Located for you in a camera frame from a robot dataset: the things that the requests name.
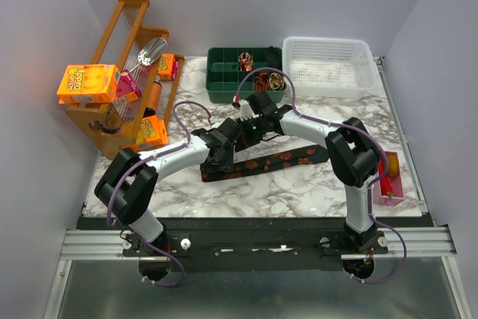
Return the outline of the black orange floral tie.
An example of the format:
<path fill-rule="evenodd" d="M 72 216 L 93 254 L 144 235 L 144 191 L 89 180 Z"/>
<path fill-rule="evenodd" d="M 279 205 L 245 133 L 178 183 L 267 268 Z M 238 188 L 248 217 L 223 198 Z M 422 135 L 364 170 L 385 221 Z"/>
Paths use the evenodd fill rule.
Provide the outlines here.
<path fill-rule="evenodd" d="M 319 145 L 304 146 L 284 152 L 277 152 L 258 158 L 235 163 L 236 171 L 233 173 L 216 172 L 206 175 L 201 173 L 203 182 L 218 182 L 229 179 L 238 179 L 250 176 L 258 176 L 290 167 L 322 164 L 329 160 L 328 151 Z"/>

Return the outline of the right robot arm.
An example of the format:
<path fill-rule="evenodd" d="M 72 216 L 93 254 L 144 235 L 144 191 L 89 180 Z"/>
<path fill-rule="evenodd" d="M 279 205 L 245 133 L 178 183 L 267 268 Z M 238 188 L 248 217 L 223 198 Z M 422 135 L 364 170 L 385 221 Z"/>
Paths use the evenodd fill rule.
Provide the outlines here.
<path fill-rule="evenodd" d="M 335 176 L 344 184 L 347 215 L 344 246 L 352 253 L 369 247 L 376 233 L 372 209 L 372 181 L 380 152 L 363 123 L 352 117 L 343 123 L 301 114 L 294 105 L 278 107 L 263 90 L 246 99 L 234 96 L 232 104 L 242 120 L 257 120 L 257 128 L 314 142 L 328 152 Z"/>

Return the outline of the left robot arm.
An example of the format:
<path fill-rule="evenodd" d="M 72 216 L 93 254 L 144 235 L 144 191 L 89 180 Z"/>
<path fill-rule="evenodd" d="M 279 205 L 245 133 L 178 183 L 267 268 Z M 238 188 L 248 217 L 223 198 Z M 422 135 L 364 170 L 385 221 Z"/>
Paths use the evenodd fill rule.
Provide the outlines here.
<path fill-rule="evenodd" d="M 233 167 L 234 145 L 241 129 L 228 118 L 210 129 L 193 131 L 185 140 L 142 155 L 120 151 L 106 170 L 94 194 L 107 207 L 107 219 L 115 216 L 140 236 L 140 247 L 149 255 L 160 254 L 166 244 L 164 226 L 148 209 L 156 184 L 186 167 L 199 165 L 204 172 Z"/>

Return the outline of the rolled orange black tie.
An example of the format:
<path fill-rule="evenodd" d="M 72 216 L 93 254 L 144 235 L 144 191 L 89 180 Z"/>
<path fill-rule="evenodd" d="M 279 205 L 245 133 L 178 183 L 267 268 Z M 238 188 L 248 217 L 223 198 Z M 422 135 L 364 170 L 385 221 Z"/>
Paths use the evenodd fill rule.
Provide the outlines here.
<path fill-rule="evenodd" d="M 254 90 L 269 90 L 269 73 L 268 72 L 259 72 L 254 76 Z"/>

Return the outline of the rolled beige patterned tie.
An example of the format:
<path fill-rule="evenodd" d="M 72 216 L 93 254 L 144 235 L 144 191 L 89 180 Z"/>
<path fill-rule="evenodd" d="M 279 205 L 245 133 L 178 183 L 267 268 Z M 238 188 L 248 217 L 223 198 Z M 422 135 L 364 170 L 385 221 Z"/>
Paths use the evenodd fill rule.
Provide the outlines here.
<path fill-rule="evenodd" d="M 277 73 L 272 72 L 268 78 L 268 86 L 270 91 L 282 91 L 285 89 L 284 77 Z"/>

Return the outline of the small orange box lower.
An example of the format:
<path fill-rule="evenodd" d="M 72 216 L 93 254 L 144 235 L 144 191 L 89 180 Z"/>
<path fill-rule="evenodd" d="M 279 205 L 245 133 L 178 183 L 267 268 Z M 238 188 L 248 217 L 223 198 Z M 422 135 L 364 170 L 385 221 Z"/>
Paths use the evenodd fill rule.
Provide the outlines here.
<path fill-rule="evenodd" d="M 144 117 L 140 124 L 140 130 L 136 136 L 136 142 L 123 147 L 130 148 L 134 152 L 157 149 L 169 143 L 164 121 L 156 115 Z"/>

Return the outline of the small orange box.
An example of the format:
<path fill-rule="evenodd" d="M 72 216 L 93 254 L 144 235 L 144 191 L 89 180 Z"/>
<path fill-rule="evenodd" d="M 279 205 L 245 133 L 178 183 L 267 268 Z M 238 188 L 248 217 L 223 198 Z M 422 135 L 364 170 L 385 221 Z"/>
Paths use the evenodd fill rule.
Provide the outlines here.
<path fill-rule="evenodd" d="M 144 117 L 140 124 L 140 130 L 136 136 L 136 142 L 123 147 L 130 148 L 134 152 L 157 149 L 169 143 L 164 121 L 156 115 Z"/>
<path fill-rule="evenodd" d="M 174 54 L 163 53 L 159 59 L 157 75 L 162 80 L 172 81 L 176 78 L 177 64 Z"/>

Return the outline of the rolled red patterned tie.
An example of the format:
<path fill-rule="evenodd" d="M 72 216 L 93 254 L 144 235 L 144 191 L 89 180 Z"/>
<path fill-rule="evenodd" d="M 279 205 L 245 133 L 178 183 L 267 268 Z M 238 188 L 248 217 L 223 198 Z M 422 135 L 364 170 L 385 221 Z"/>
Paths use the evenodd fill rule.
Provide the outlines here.
<path fill-rule="evenodd" d="M 238 67 L 240 71 L 250 72 L 253 70 L 253 55 L 249 52 L 241 52 L 238 55 Z"/>

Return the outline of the green divided organizer tray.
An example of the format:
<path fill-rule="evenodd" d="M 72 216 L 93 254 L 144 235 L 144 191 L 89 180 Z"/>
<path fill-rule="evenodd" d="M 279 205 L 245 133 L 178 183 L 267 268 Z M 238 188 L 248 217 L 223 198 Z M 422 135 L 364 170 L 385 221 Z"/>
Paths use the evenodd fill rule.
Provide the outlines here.
<path fill-rule="evenodd" d="M 231 103 L 237 91 L 242 99 L 253 94 L 254 76 L 259 72 L 268 72 L 269 76 L 277 69 L 269 68 L 264 56 L 267 47 L 259 48 L 233 48 L 215 47 L 208 50 L 207 72 L 205 88 L 211 102 L 216 104 Z M 253 55 L 253 70 L 250 72 L 240 71 L 238 67 L 238 55 L 241 52 L 249 52 Z M 287 85 L 282 91 L 266 91 L 274 102 L 280 102 L 283 98 Z"/>

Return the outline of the orange bottle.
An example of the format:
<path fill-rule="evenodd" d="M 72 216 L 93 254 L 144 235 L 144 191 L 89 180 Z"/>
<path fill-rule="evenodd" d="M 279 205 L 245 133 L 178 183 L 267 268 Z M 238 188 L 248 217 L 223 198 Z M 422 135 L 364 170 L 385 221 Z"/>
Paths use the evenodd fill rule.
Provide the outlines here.
<path fill-rule="evenodd" d="M 143 116 L 150 117 L 156 115 L 158 105 L 161 99 L 162 85 L 159 81 L 154 81 Z"/>

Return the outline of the small orange box upper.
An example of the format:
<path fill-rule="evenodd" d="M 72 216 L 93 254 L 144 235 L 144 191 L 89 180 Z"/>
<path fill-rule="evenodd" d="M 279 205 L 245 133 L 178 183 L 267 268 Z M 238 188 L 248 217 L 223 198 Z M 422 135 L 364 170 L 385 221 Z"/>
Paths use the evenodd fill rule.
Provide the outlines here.
<path fill-rule="evenodd" d="M 163 53 L 159 59 L 157 75 L 162 80 L 172 81 L 176 78 L 177 64 L 174 54 Z"/>

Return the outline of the white plastic basket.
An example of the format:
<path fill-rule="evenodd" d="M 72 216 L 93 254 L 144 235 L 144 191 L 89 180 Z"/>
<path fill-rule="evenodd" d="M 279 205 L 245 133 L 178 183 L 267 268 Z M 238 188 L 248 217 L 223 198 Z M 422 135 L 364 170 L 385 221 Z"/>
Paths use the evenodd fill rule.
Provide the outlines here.
<path fill-rule="evenodd" d="M 293 81 L 297 96 L 359 98 L 379 85 L 379 71 L 363 40 L 287 37 L 282 71 Z"/>

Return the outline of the wooden rack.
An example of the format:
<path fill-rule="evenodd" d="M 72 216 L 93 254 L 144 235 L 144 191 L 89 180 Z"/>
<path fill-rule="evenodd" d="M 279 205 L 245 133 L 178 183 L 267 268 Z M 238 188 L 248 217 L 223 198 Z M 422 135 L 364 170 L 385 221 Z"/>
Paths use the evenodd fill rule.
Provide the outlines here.
<path fill-rule="evenodd" d="M 143 24 L 149 0 L 118 0 L 112 16 L 90 60 L 92 64 L 115 64 L 119 69 L 131 70 L 141 90 L 141 98 L 120 106 L 122 128 L 116 134 L 99 129 L 96 122 L 106 118 L 111 104 L 72 104 L 66 108 L 68 117 L 108 159 L 113 159 L 124 146 L 136 142 L 146 102 L 156 79 L 158 61 L 151 66 L 136 66 L 139 51 L 153 38 L 169 37 L 165 28 Z"/>

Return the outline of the tin can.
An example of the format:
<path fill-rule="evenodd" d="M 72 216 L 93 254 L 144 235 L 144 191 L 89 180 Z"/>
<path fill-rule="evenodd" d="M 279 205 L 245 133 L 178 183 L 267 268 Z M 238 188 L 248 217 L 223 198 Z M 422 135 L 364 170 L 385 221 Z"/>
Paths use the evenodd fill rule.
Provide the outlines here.
<path fill-rule="evenodd" d="M 110 105 L 106 111 L 106 118 L 103 121 L 97 121 L 99 129 L 108 134 L 116 134 L 122 128 L 122 118 L 114 105 Z"/>

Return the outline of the pink small box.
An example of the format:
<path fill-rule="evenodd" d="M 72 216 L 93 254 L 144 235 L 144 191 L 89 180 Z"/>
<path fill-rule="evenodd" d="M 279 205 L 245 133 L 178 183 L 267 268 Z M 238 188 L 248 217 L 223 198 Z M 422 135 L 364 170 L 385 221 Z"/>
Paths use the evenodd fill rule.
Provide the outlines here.
<path fill-rule="evenodd" d="M 128 70 L 123 70 L 120 73 L 120 78 L 117 84 L 116 98 L 129 103 L 140 99 L 140 97 L 141 90 L 132 74 Z"/>

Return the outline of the metal scoop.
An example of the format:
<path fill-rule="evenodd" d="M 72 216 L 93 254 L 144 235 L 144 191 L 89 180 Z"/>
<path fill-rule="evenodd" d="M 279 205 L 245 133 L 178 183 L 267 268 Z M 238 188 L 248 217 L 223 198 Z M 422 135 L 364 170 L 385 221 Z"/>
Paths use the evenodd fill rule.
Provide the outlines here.
<path fill-rule="evenodd" d="M 142 66 L 150 66 L 159 59 L 167 49 L 167 41 L 162 37 L 151 39 L 138 53 L 137 62 Z"/>

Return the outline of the orange fruit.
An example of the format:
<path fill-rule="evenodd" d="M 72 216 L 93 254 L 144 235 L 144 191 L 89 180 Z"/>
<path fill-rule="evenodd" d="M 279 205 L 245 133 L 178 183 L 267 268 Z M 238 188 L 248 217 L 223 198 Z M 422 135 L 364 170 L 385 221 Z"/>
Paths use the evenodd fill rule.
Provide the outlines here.
<path fill-rule="evenodd" d="M 396 155 L 388 155 L 387 177 L 395 178 L 400 174 L 400 163 Z"/>

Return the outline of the red chili pepper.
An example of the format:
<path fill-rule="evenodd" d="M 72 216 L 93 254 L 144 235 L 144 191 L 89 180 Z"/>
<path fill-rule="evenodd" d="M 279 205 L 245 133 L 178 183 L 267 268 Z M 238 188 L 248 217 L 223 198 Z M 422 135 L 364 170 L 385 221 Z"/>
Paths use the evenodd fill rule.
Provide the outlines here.
<path fill-rule="evenodd" d="M 393 196 L 393 188 L 391 186 L 391 183 L 386 176 L 386 172 L 384 170 L 384 164 L 382 161 L 379 162 L 379 175 L 382 176 L 380 179 L 380 190 L 381 190 L 381 195 L 386 196 L 387 198 L 391 199 Z"/>

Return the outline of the orange snack box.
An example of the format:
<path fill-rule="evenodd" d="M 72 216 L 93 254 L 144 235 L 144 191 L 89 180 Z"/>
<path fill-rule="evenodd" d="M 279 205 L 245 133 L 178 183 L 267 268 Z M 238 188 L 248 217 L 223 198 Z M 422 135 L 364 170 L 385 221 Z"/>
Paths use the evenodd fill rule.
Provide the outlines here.
<path fill-rule="evenodd" d="M 114 64 L 68 65 L 57 91 L 58 103 L 112 103 L 119 79 L 120 71 Z"/>

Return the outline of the pink tray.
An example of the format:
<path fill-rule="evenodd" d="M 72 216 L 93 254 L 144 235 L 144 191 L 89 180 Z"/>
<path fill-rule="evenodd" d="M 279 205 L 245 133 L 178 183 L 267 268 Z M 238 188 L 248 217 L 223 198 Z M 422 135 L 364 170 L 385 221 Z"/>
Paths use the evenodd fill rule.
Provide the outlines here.
<path fill-rule="evenodd" d="M 385 154 L 387 156 L 396 155 L 398 157 L 398 154 L 396 152 L 386 152 Z M 388 177 L 388 179 L 391 183 L 394 194 L 391 199 L 387 198 L 386 196 L 382 196 L 380 190 L 380 183 L 377 182 L 373 186 L 373 203 L 375 205 L 395 206 L 405 200 L 401 173 L 395 178 Z"/>

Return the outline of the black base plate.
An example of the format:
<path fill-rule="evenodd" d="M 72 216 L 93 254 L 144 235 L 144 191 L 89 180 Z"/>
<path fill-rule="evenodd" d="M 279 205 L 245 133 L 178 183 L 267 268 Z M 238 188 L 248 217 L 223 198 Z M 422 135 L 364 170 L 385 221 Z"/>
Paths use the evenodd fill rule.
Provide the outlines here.
<path fill-rule="evenodd" d="M 341 218 L 170 218 L 165 227 L 157 245 L 161 255 L 127 229 L 107 230 L 98 220 L 82 220 L 68 233 L 64 252 L 83 260 L 135 261 L 150 276 L 183 270 L 361 270 L 388 253 L 383 232 L 372 228 L 355 235 Z"/>

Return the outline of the aluminium rail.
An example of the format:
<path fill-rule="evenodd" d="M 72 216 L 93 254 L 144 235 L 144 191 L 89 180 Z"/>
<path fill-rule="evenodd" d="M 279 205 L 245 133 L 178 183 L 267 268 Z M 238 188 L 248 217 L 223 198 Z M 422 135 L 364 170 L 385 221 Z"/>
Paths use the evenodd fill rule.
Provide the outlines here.
<path fill-rule="evenodd" d="M 450 257 L 456 247 L 446 227 L 399 228 L 409 258 Z M 63 261 L 135 260 L 125 255 L 118 230 L 68 230 L 60 250 Z"/>

